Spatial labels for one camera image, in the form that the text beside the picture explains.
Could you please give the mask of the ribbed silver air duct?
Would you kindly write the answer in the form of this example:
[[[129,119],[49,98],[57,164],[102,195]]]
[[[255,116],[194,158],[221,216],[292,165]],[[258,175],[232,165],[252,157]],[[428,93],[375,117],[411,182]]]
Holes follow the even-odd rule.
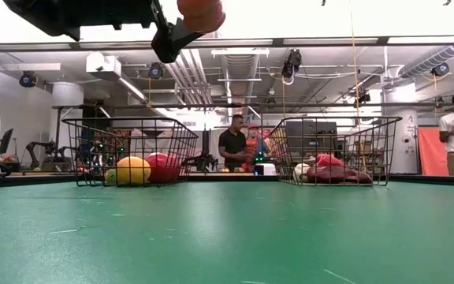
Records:
[[[255,54],[222,55],[221,64],[225,92],[228,103],[249,103],[259,66],[259,56]]]
[[[454,45],[436,47],[406,64],[398,71],[397,76],[402,79],[416,77],[452,58],[454,58]]]

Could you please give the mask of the black monitor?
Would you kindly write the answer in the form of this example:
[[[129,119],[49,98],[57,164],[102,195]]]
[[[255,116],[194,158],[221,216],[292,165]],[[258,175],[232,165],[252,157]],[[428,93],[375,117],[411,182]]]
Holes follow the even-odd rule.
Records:
[[[3,134],[2,138],[0,139],[0,155],[3,155],[7,152],[9,143],[12,139],[12,135],[13,129],[9,129]]]

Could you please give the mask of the orange fruit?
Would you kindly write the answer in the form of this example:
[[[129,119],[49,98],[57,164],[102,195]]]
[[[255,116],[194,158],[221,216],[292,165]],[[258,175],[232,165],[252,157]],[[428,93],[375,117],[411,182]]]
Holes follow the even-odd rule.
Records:
[[[215,32],[225,21],[222,0],[177,0],[177,8],[191,32]]]

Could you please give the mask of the white garlic bulb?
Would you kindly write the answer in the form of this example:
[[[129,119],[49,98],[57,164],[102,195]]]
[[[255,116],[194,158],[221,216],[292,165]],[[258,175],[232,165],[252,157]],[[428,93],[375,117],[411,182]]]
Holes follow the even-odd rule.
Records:
[[[306,163],[299,163],[294,167],[293,178],[297,183],[308,183],[307,171],[310,166]]]

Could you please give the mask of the black horizontal pipe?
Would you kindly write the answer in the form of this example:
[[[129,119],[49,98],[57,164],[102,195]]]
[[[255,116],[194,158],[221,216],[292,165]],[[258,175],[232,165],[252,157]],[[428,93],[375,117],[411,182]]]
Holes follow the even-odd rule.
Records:
[[[136,104],[136,105],[116,105],[112,106],[114,109],[191,109],[191,108],[211,108],[216,107],[220,108],[244,108],[244,107],[253,107],[253,108],[290,108],[292,111],[294,108],[303,109],[303,108],[330,108],[330,107],[356,107],[353,103],[214,103],[214,104]],[[452,103],[367,103],[359,105],[359,107],[452,107]],[[80,105],[62,105],[62,106],[52,106],[52,109],[63,109],[63,108],[73,108],[73,109],[84,109],[85,107],[97,107],[100,108],[100,105],[94,104],[80,104]]]

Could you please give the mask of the purple sweet potato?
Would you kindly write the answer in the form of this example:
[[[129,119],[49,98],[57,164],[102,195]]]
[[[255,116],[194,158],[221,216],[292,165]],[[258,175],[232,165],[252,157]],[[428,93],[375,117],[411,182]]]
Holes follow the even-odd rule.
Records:
[[[307,172],[307,181],[318,184],[372,184],[373,178],[362,171],[339,166],[313,166]]]

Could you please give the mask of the orange curtain panel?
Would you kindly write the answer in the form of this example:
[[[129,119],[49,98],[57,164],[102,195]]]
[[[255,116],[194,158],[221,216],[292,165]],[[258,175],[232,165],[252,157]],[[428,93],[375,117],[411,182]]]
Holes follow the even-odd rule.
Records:
[[[422,174],[448,176],[447,153],[439,140],[438,127],[418,128],[419,156]]]

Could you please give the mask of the yellow-orange round fruit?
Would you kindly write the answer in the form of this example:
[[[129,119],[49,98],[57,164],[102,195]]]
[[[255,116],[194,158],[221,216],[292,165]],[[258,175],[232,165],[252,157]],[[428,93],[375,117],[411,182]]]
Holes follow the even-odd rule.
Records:
[[[129,156],[117,162],[117,182],[123,185],[142,185],[149,182],[150,175],[150,164],[140,157]]]

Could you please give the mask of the white round column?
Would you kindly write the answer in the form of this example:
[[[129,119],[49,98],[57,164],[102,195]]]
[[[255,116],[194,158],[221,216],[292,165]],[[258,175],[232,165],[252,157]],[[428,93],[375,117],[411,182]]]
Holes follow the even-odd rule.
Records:
[[[417,174],[419,172],[418,148],[416,139],[417,109],[413,105],[417,95],[415,83],[385,90],[386,103],[402,103],[402,106],[385,108],[387,116],[401,117],[390,127],[395,129],[391,174]]]
[[[71,147],[76,145],[76,128],[63,122],[64,119],[82,118],[83,110],[78,108],[84,103],[84,88],[79,84],[69,82],[53,83],[52,109],[50,111],[49,140],[54,142],[55,148],[63,149],[63,154],[53,152],[43,162],[43,170],[57,173],[68,173],[73,166],[76,150]]]

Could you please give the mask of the red tomato with green calyx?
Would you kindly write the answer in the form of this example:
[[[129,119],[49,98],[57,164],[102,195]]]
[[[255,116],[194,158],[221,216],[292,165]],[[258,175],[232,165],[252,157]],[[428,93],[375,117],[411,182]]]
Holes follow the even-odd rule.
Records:
[[[150,183],[168,184],[176,181],[180,174],[180,164],[172,156],[155,152],[146,158],[151,168]]]

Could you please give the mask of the white box with green light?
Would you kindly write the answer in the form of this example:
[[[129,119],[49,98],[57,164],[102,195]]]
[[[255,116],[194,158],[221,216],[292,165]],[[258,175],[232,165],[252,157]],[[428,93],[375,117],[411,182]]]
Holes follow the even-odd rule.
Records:
[[[256,163],[253,173],[255,176],[277,176],[276,166],[273,163]]]

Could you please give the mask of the red bell pepper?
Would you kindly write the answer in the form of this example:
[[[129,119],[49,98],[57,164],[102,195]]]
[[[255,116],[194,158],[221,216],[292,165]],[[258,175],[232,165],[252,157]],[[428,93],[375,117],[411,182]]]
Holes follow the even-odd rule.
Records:
[[[316,156],[315,164],[317,166],[345,166],[344,162],[334,155],[320,153]]]

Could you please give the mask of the black rig frame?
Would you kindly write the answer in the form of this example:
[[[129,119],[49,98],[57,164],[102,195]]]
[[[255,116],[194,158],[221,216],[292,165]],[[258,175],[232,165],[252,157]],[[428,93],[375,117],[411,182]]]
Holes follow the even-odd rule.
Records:
[[[358,47],[377,46],[442,46],[454,44],[454,35],[425,36],[377,36],[377,37],[322,37],[322,38],[272,38],[272,39],[225,39],[201,38],[189,43],[188,48],[297,48],[297,47]],[[87,50],[149,50],[149,41],[120,42],[46,42],[0,43],[2,52],[33,51],[87,51]]]

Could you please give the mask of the white ceiling light fixture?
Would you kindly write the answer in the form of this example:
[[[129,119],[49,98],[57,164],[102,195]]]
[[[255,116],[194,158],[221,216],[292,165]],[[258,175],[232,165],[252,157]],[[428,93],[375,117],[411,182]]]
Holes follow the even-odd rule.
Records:
[[[270,51],[268,49],[229,48],[213,49],[210,53],[213,56],[262,55],[268,57]]]

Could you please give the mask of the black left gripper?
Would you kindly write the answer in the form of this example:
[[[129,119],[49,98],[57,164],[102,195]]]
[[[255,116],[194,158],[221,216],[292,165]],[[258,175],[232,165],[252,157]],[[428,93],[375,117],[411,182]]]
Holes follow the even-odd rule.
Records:
[[[141,24],[149,28],[155,24],[157,32],[151,47],[158,59],[173,63],[180,51],[203,36],[185,26],[177,18],[168,22],[159,0],[3,0],[19,17],[49,36],[66,35],[80,41],[83,26],[109,25],[120,30],[123,24]]]

